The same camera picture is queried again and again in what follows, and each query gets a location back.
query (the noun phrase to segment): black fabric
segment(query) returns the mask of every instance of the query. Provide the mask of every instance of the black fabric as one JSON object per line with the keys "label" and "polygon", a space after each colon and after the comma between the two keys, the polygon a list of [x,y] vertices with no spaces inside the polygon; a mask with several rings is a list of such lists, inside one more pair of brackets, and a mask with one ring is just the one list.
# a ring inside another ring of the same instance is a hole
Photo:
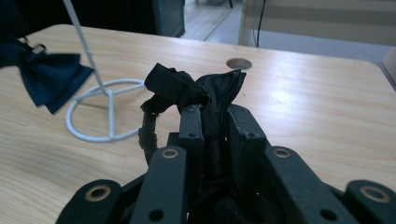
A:
{"label": "black fabric", "polygon": [[42,45],[33,49],[16,37],[3,38],[0,68],[12,65],[20,68],[35,105],[45,105],[51,114],[72,97],[93,71],[79,64],[78,54],[48,54]]}
{"label": "black fabric", "polygon": [[152,155],[158,149],[157,134],[144,127],[139,128],[137,134],[139,136],[139,145],[145,150],[146,162],[149,164]]}
{"label": "black fabric", "polygon": [[[147,88],[155,93],[141,106],[147,113],[158,115],[171,105],[177,105],[179,111],[188,105],[202,105],[204,185],[199,194],[190,195],[189,224],[262,222],[248,196],[235,190],[230,150],[225,140],[229,130],[228,108],[240,91],[245,76],[246,73],[241,70],[234,70],[206,75],[193,81],[185,72],[156,64],[145,81]],[[146,148],[143,149],[148,155],[156,147],[156,144],[148,147],[149,137],[153,140],[156,135],[141,131],[139,141],[145,143]]]}
{"label": "black fabric", "polygon": [[169,106],[177,105],[180,110],[188,105],[205,104],[209,95],[194,82],[189,74],[166,68],[157,63],[148,74],[145,85],[155,95],[142,104],[144,112],[160,114]]}

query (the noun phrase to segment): white metal rod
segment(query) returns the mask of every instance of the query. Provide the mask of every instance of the white metal rod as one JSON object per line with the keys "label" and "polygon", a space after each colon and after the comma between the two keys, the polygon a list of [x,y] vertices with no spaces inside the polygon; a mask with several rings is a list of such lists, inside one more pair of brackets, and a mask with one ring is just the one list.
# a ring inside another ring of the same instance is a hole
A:
{"label": "white metal rod", "polygon": [[113,102],[113,92],[112,90],[108,91],[108,137],[111,140],[114,140],[114,102]]}
{"label": "white metal rod", "polygon": [[97,95],[101,95],[101,94],[103,94],[101,91],[90,91],[90,92],[87,92],[87,93],[84,93],[84,94],[76,96],[74,98],[74,100],[75,101],[81,101],[81,100],[83,100],[85,98],[93,97],[93,96],[97,96]]}
{"label": "white metal rod", "polygon": [[120,89],[120,90],[113,91],[113,94],[114,95],[118,95],[118,94],[121,94],[121,93],[124,93],[124,92],[127,92],[127,91],[133,91],[135,89],[143,88],[143,87],[144,87],[144,85],[134,85],[134,86],[131,86],[131,87],[126,87],[126,88],[123,88],[123,89]]}
{"label": "white metal rod", "polygon": [[79,24],[78,17],[77,17],[76,11],[73,8],[73,4],[71,3],[71,0],[64,0],[64,5],[66,6],[67,13],[69,14],[69,17],[72,20],[73,25],[76,28],[79,40],[81,41],[81,45],[85,50],[88,60],[90,61],[90,65],[94,70],[93,73],[95,74],[95,77],[96,77],[96,80],[100,87],[100,90],[102,91],[103,94],[106,94],[105,86],[103,85],[103,81],[99,75],[95,61],[93,60],[92,52],[90,51],[90,48],[88,47],[88,43],[85,39],[85,36],[82,33],[81,25]]}

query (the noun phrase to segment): cable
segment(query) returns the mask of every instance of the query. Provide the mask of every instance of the cable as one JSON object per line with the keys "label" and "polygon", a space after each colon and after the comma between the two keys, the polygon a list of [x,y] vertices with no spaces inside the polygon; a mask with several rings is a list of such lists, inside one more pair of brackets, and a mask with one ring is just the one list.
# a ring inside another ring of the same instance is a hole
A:
{"label": "cable", "polygon": [[264,8],[265,8],[265,0],[262,3],[262,14],[260,15],[260,22],[259,22],[259,28],[257,29],[257,41],[256,41],[256,48],[260,46],[260,29],[262,28],[262,15],[264,14]]}
{"label": "cable", "polygon": [[[253,22],[253,27],[256,26],[256,18],[257,18],[257,10],[256,10],[256,1],[257,0],[253,0],[253,18],[254,18],[254,22]],[[251,29],[252,32],[252,36],[253,36],[253,41],[254,41],[254,46],[257,45],[257,41],[256,41],[256,34],[254,33],[254,28]]]}

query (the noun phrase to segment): wooden table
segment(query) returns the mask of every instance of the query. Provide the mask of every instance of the wooden table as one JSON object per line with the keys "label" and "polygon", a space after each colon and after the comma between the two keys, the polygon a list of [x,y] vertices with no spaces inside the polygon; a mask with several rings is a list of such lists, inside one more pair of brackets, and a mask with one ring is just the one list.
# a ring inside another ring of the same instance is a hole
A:
{"label": "wooden table", "polygon": [[[370,179],[396,190],[396,93],[372,63],[84,29],[104,80],[144,79],[155,63],[199,76],[230,71],[226,62],[253,63],[234,103],[247,107],[273,145],[297,151],[326,183]],[[72,26],[29,36],[49,52],[82,52]],[[16,67],[0,70],[0,222],[53,223],[77,189],[106,178],[121,185],[147,170],[137,138],[109,144],[78,140],[64,124],[67,105],[52,116],[35,108]],[[92,77],[82,88],[95,85]],[[117,131],[140,125],[139,106],[152,95],[141,89],[116,97]],[[74,122],[85,133],[106,133],[106,98],[78,108]],[[178,130],[172,107],[157,123],[159,145]]]}

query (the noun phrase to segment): navy blue cloth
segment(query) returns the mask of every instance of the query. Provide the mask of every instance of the navy blue cloth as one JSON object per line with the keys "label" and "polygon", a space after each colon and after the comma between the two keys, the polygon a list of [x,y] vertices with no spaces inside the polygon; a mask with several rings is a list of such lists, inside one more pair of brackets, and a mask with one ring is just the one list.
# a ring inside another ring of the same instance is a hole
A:
{"label": "navy blue cloth", "polygon": [[31,48],[15,37],[0,39],[0,68],[16,65],[36,106],[56,113],[93,69],[79,63],[79,54],[48,54],[43,45]]}

